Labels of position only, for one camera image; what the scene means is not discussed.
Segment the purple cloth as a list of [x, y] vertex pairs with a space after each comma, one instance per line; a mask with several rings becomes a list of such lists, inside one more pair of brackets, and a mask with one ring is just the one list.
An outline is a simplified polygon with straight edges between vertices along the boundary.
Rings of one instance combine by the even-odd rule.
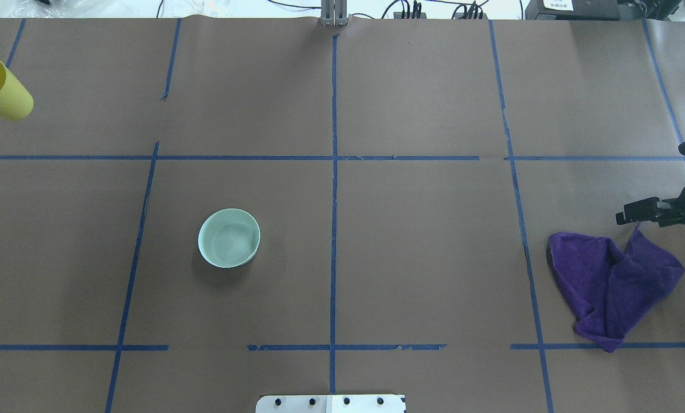
[[573, 331], [613, 353], [628, 333], [675, 289], [679, 259], [634, 227], [620, 248], [612, 238], [557, 232], [547, 239], [555, 284], [572, 311]]

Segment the mint green bowl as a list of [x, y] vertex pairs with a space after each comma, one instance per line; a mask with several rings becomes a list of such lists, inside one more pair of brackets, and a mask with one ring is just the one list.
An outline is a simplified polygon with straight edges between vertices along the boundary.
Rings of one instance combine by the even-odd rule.
[[260, 246], [260, 225], [242, 209], [222, 209], [202, 223], [197, 239], [203, 259], [217, 268], [230, 269], [250, 262]]

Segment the black computer box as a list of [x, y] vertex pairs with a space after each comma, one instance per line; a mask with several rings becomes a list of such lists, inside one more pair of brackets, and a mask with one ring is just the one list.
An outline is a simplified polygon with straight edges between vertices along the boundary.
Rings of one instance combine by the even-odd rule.
[[530, 1], [526, 20], [619, 21], [617, 1]]

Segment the aluminium frame post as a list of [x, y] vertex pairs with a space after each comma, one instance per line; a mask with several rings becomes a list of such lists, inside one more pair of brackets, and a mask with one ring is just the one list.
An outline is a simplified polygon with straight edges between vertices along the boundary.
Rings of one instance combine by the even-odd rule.
[[347, 0], [322, 0], [320, 24], [323, 27], [347, 26], [350, 20], [347, 5]]

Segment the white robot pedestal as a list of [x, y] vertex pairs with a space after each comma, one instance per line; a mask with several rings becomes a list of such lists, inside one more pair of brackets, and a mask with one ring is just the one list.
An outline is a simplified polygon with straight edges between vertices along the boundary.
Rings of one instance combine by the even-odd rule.
[[404, 395], [266, 395], [256, 412], [406, 412]]

